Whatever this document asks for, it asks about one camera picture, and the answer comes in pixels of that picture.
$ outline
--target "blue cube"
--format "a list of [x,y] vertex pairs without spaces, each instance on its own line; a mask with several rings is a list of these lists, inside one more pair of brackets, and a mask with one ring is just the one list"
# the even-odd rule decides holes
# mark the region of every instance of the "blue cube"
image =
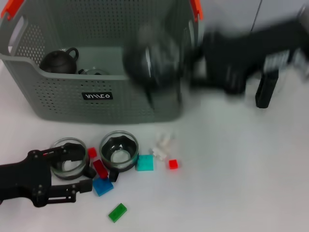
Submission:
[[153,171],[154,170],[154,158],[152,155],[139,156],[137,161],[137,171]]
[[109,179],[101,179],[101,178],[98,178],[93,181],[93,187],[95,188],[99,197],[107,193],[108,191],[111,191],[114,188]]

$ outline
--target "orange basket clip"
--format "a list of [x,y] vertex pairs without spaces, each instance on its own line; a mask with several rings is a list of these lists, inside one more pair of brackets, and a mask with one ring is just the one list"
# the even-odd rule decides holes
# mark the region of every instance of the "orange basket clip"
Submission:
[[195,21],[197,22],[197,20],[198,20],[197,16],[198,15],[199,15],[199,20],[203,20],[204,14],[203,14],[203,9],[202,9],[200,1],[199,0],[190,0],[190,1],[191,1],[193,13],[194,13]]
[[3,18],[4,14],[7,12],[10,15],[8,16],[8,20],[10,21],[12,17],[15,16],[20,6],[24,3],[24,0],[9,0],[5,5],[4,9],[1,12],[1,18]]

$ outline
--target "glass rim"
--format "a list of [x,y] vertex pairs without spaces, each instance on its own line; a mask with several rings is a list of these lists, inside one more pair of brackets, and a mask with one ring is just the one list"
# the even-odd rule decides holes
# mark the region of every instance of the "glass rim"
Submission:
[[84,165],[85,165],[85,163],[86,163],[86,159],[87,159],[87,157],[88,157],[88,150],[87,150],[86,144],[85,144],[82,140],[76,139],[76,138],[67,137],[67,138],[59,139],[59,140],[56,141],[54,144],[52,144],[50,148],[54,148],[54,147],[56,147],[59,143],[64,142],[64,141],[69,141],[69,140],[79,142],[79,143],[84,147],[84,149],[85,149],[85,157],[84,157],[84,159],[82,160],[81,164],[79,164],[77,167],[75,167],[75,168],[73,168],[73,169],[71,169],[71,170],[68,170],[68,171],[61,171],[61,170],[59,170],[59,169],[57,169],[57,168],[54,168],[53,166],[50,166],[51,169],[52,169],[52,171],[57,172],[57,173],[60,173],[60,174],[68,174],[68,173],[74,172],[74,171],[76,171],[76,170],[81,169],[81,168],[84,167]]
[[[134,142],[135,142],[135,144],[136,144],[136,151],[135,151],[135,154],[134,154],[133,157],[131,157],[130,159],[128,159],[128,160],[125,161],[125,162],[115,163],[115,162],[112,162],[112,161],[110,161],[110,160],[107,160],[107,159],[103,156],[103,154],[102,154],[102,148],[103,148],[103,145],[104,145],[103,143],[105,142],[105,140],[106,140],[108,137],[110,137],[110,136],[113,135],[113,134],[125,134],[125,135],[129,135],[129,136],[131,136],[131,137],[133,138],[133,140],[134,140]],[[120,131],[119,131],[119,130],[115,130],[115,131],[110,132],[110,133],[108,133],[107,135],[105,135],[104,138],[101,140],[101,143],[100,143],[100,146],[99,146],[99,152],[100,152],[101,158],[102,158],[105,162],[107,162],[107,163],[109,163],[109,164],[111,164],[111,165],[126,164],[126,163],[129,163],[130,161],[134,160],[134,159],[136,158],[136,156],[139,154],[139,142],[137,141],[137,139],[135,138],[135,136],[134,136],[133,134],[131,134],[131,133],[127,132],[127,131],[124,131],[124,130],[120,130]]]

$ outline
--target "small glass bowl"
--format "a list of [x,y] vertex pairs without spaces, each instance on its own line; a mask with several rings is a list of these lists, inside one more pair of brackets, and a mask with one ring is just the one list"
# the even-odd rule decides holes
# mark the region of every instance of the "small glass bowl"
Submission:
[[138,160],[139,143],[134,135],[127,131],[113,131],[102,139],[99,152],[108,169],[125,172]]
[[[72,176],[81,175],[83,173],[83,170],[85,166],[87,165],[87,159],[88,159],[88,151],[85,143],[79,139],[76,138],[63,138],[55,142],[53,145],[51,145],[50,148],[54,148],[57,146],[62,146],[66,143],[72,143],[72,144],[81,144],[85,149],[85,157],[81,161],[65,161],[62,163],[61,169],[55,168],[53,165],[51,165],[52,172],[60,179],[68,179]],[[67,168],[67,164],[70,164],[73,166],[72,168]]]
[[81,72],[80,75],[110,75],[110,74],[105,70],[93,67],[92,69],[85,69],[84,71]]

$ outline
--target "red cube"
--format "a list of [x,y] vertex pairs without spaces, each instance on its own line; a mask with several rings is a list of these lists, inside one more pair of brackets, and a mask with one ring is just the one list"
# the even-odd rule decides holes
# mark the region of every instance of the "red cube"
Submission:
[[108,172],[104,168],[101,160],[97,160],[97,161],[93,162],[93,166],[95,167],[100,178],[106,179],[108,177]]
[[178,162],[176,159],[169,161],[169,169],[178,169]]
[[97,157],[97,151],[94,147],[88,149],[88,156],[91,159]]

